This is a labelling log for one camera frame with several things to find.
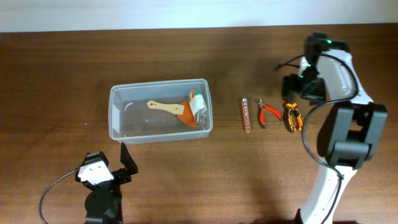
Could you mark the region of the orange scraper with wooden handle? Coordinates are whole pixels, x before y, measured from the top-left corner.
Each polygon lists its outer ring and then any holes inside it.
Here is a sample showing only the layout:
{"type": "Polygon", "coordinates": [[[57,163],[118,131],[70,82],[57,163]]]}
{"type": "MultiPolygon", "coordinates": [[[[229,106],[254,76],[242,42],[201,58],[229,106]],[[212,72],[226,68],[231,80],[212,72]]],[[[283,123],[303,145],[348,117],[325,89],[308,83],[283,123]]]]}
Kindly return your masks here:
{"type": "Polygon", "coordinates": [[[180,104],[164,104],[153,100],[147,102],[147,106],[152,110],[162,110],[175,115],[182,123],[195,128],[197,122],[192,114],[189,102],[184,101],[180,104]]]}

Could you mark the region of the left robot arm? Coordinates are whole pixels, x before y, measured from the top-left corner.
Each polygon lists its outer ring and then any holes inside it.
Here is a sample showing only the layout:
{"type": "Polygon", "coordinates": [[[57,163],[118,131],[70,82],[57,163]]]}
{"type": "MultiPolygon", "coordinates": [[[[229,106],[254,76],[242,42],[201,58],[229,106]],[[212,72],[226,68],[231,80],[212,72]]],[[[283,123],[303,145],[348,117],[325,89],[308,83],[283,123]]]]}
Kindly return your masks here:
{"type": "Polygon", "coordinates": [[[111,172],[107,157],[99,151],[88,153],[78,168],[75,180],[91,190],[85,199],[85,223],[123,223],[121,185],[129,183],[138,173],[138,167],[123,142],[120,162],[124,167],[111,172]]]}

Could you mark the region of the clear plastic container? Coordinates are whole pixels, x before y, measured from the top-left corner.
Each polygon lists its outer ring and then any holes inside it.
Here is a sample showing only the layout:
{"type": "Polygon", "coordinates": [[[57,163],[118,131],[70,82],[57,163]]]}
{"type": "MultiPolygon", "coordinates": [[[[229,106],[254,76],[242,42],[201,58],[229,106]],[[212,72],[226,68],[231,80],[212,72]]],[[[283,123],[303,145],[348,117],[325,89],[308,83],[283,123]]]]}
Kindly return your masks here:
{"type": "Polygon", "coordinates": [[[207,138],[213,128],[208,82],[199,78],[113,86],[109,95],[108,128],[111,139],[125,144],[207,138]],[[147,106],[150,100],[164,104],[189,102],[192,90],[203,93],[208,108],[204,129],[187,126],[175,115],[147,106]]]}

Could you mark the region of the red handled wire cutters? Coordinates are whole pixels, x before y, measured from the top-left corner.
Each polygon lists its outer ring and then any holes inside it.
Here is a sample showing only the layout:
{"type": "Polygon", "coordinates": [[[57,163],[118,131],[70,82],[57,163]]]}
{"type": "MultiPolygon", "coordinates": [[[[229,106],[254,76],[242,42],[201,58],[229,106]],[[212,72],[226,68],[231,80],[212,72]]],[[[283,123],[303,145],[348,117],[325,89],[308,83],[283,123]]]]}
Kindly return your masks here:
{"type": "Polygon", "coordinates": [[[257,99],[256,103],[258,105],[259,111],[258,111],[258,121],[259,124],[261,126],[261,128],[266,129],[267,128],[267,123],[265,120],[265,111],[268,111],[270,113],[272,113],[279,121],[283,120],[283,116],[282,114],[277,111],[276,109],[268,106],[267,104],[265,104],[265,102],[262,99],[257,99]]]}

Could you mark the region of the orange black long-nose pliers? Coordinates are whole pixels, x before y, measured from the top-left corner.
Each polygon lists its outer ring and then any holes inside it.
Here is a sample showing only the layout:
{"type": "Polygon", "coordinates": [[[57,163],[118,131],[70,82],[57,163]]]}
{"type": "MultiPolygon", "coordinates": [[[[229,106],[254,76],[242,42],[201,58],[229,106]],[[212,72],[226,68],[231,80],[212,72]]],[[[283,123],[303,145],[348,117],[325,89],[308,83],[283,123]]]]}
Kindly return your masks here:
{"type": "Polygon", "coordinates": [[[284,122],[287,130],[290,133],[302,131],[303,117],[294,102],[287,102],[284,106],[284,122]]]}

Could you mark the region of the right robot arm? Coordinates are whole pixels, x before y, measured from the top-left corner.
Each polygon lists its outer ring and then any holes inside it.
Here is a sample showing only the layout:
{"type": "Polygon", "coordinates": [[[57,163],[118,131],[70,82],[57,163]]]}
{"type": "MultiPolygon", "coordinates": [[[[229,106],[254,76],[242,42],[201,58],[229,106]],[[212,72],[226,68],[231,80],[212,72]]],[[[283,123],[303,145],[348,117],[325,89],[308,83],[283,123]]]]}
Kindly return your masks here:
{"type": "Polygon", "coordinates": [[[373,158],[387,120],[387,109],[366,93],[354,70],[349,45],[314,33],[297,56],[298,72],[282,85],[284,119],[291,132],[300,131],[308,155],[319,165],[317,178],[295,223],[332,223],[343,192],[363,164],[373,158]],[[317,153],[308,145],[310,117],[331,110],[317,137],[317,153]]]}

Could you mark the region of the clear case of screwdriver bits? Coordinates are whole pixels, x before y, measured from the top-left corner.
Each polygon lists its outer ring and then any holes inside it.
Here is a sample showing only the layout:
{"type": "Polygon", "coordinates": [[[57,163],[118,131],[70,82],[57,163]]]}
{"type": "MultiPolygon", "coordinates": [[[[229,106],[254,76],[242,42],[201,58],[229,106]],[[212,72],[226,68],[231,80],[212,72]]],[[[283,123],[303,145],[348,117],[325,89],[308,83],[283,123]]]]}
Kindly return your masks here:
{"type": "Polygon", "coordinates": [[[201,91],[192,90],[189,94],[190,109],[198,128],[205,128],[208,108],[201,91]]]}

